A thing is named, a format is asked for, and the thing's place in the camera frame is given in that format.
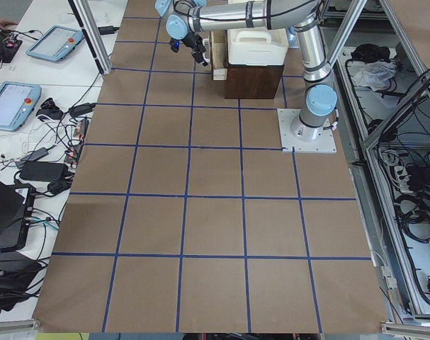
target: white metal plate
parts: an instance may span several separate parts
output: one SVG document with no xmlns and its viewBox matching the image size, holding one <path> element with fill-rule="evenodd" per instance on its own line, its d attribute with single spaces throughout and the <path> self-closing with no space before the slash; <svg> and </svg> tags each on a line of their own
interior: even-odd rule
<svg viewBox="0 0 430 340">
<path fill-rule="evenodd" d="M 290 123 L 293 118 L 300 114 L 300 109 L 294 108 L 279 108 L 279 132 L 281 134 L 281 146 L 284 152 L 306 152 L 306 153 L 321 153 L 335 154 L 336 144 L 334 143 L 333 132 L 323 130 L 322 134 L 313 142 L 304 142 L 299 140 L 290 131 Z M 324 123 L 324 127 L 330 126 L 329 121 Z"/>
</svg>

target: person's arm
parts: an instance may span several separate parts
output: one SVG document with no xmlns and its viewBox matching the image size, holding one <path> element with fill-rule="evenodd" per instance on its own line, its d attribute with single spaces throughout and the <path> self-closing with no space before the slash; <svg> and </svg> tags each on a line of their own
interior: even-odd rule
<svg viewBox="0 0 430 340">
<path fill-rule="evenodd" d="M 0 30 L 8 30 L 9 25 L 18 25 L 14 21 L 0 18 Z"/>
</svg>

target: tablet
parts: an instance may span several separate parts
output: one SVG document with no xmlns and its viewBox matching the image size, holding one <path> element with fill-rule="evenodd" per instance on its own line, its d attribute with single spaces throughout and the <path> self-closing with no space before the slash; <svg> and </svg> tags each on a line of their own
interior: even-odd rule
<svg viewBox="0 0 430 340">
<path fill-rule="evenodd" d="M 35 84 L 5 81 L 0 86 L 0 130 L 17 130 L 32 112 L 41 95 Z"/>
<path fill-rule="evenodd" d="M 64 59 L 83 40 L 80 30 L 53 26 L 26 51 L 27 55 L 38 59 L 58 62 Z"/>
</svg>

